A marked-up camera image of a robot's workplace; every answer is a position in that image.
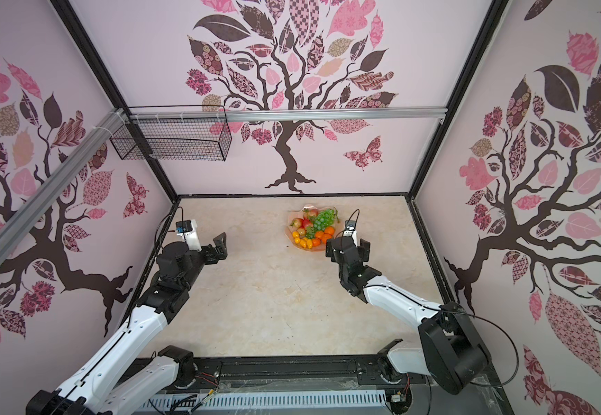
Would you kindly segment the pink leaf-shaped bowl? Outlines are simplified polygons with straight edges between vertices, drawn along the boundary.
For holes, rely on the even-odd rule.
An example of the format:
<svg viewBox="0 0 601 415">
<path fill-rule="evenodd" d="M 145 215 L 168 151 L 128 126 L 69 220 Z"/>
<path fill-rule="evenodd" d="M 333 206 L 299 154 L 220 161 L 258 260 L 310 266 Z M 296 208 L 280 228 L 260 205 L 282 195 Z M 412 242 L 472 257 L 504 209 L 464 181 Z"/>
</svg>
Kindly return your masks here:
<svg viewBox="0 0 601 415">
<path fill-rule="evenodd" d="M 320 252 L 343 229 L 344 222 L 335 207 L 305 206 L 300 211 L 288 214 L 284 232 L 294 247 L 307 252 Z"/>
</svg>

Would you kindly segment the green grape bunch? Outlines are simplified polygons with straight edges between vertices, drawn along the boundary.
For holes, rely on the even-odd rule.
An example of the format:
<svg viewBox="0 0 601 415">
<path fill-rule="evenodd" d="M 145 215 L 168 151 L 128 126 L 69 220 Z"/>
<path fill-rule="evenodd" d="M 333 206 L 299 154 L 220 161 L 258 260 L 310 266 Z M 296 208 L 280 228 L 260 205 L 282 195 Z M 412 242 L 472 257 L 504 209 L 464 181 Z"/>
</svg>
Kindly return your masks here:
<svg viewBox="0 0 601 415">
<path fill-rule="evenodd" d="M 338 224 L 338 211 L 334 207 L 329 209 L 318 209 L 319 215 L 315 218 L 309 219 L 312 222 L 312 226 L 305 228 L 309 237 L 315 238 L 314 235 L 317 231 L 323 231 L 327 227 L 336 228 Z"/>
</svg>

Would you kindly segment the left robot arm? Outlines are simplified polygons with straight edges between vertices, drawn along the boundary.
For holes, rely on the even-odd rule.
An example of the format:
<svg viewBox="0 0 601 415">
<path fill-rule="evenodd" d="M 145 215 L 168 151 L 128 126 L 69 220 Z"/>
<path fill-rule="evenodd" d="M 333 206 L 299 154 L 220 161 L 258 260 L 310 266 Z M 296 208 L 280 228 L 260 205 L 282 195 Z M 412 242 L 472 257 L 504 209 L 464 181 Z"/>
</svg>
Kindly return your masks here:
<svg viewBox="0 0 601 415">
<path fill-rule="evenodd" d="M 157 258 L 156 280 L 137 301 L 113 336 L 56 390 L 30 399 L 28 414 L 132 414 L 148 399 L 174 384 L 190 387 L 198 367 L 193 352 L 167 346 L 127 380 L 122 376 L 146 345 L 179 314 L 205 266 L 228 257 L 227 236 L 206 246 L 196 232 L 165 246 Z"/>
</svg>

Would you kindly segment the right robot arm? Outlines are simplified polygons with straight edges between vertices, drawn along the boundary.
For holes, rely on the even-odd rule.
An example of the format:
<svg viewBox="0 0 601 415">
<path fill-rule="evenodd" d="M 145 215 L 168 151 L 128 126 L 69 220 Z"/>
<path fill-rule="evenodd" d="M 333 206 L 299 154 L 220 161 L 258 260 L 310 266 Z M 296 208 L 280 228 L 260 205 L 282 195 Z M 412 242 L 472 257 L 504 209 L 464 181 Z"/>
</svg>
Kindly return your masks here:
<svg viewBox="0 0 601 415">
<path fill-rule="evenodd" d="M 326 257 L 338 265 L 340 285 L 353 297 L 390 313 L 417 331 L 421 346 L 398 342 L 383 352 L 401 375 L 426 375 L 459 394 L 491 363 L 492 356 L 469 316 L 456 302 L 438 304 L 393 284 L 371 266 L 365 240 L 329 240 Z"/>
</svg>

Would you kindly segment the black base frame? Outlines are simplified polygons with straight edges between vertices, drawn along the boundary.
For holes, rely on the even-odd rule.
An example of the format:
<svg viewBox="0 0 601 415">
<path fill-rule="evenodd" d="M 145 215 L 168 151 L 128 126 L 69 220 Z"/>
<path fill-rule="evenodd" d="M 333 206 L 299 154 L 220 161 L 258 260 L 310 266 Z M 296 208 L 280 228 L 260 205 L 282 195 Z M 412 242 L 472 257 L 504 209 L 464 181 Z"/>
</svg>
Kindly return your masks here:
<svg viewBox="0 0 601 415">
<path fill-rule="evenodd" d="M 138 358 L 122 376 L 127 380 L 151 359 Z M 424 375 L 396 375 L 377 354 L 347 356 L 197 357 L 195 382 L 157 394 L 350 391 L 385 392 L 389 414 L 511 414 L 506 393 L 494 387 L 498 377 L 488 368 L 461 393 L 445 392 Z"/>
</svg>

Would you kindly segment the back aluminium rail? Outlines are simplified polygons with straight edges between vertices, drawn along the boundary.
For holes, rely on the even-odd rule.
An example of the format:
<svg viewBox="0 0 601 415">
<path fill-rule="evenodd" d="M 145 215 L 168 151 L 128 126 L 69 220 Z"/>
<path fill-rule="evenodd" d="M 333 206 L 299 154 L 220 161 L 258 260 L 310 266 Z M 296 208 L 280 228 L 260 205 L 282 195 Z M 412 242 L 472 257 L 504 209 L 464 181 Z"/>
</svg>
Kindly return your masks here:
<svg viewBox="0 0 601 415">
<path fill-rule="evenodd" d="M 162 112 L 155 107 L 149 112 L 134 112 L 128 117 L 132 122 L 163 119 L 189 121 L 205 119 L 223 122 L 266 122 L 333 119 L 444 119 L 447 108 L 444 107 L 383 107 L 349 109 L 310 109 L 310 110 L 271 110 L 271 111 L 198 111 Z"/>
</svg>

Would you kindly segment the aluminium rail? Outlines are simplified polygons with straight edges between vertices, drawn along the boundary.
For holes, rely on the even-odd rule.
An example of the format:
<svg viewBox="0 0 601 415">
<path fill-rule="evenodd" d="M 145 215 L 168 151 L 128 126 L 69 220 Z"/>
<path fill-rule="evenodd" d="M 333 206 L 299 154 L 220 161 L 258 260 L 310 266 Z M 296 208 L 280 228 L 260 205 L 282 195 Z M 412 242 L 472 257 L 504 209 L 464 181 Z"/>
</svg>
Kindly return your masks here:
<svg viewBox="0 0 601 415">
<path fill-rule="evenodd" d="M 30 233 L 37 221 L 61 195 L 70 181 L 82 167 L 127 121 L 127 115 L 121 109 L 109 112 L 76 147 L 68 159 L 62 163 L 44 181 L 37 192 L 18 209 L 0 231 L 0 265 L 15 250 L 18 244 Z"/>
<path fill-rule="evenodd" d="M 189 121 L 205 119 L 223 122 L 266 122 L 333 119 L 444 119 L 447 108 L 444 107 L 383 107 L 349 109 L 310 109 L 310 110 L 271 110 L 271 111 L 198 111 L 162 112 L 155 107 L 149 112 L 134 112 L 128 117 L 132 122 L 163 119 Z"/>
</svg>

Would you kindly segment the left aluminium rail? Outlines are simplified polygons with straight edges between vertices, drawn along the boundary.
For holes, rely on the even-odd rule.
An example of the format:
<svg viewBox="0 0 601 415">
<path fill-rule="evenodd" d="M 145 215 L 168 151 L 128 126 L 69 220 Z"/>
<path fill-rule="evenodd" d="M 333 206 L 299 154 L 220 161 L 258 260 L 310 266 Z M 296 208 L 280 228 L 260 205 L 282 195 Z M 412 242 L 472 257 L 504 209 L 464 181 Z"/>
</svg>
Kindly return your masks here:
<svg viewBox="0 0 601 415">
<path fill-rule="evenodd" d="M 37 192 L 18 209 L 0 231 L 0 265 L 15 250 L 18 244 L 30 233 L 37 221 L 61 195 L 70 181 L 82 167 L 127 121 L 127 115 L 121 109 L 109 112 L 76 147 L 68 159 L 62 163 L 44 181 Z"/>
</svg>

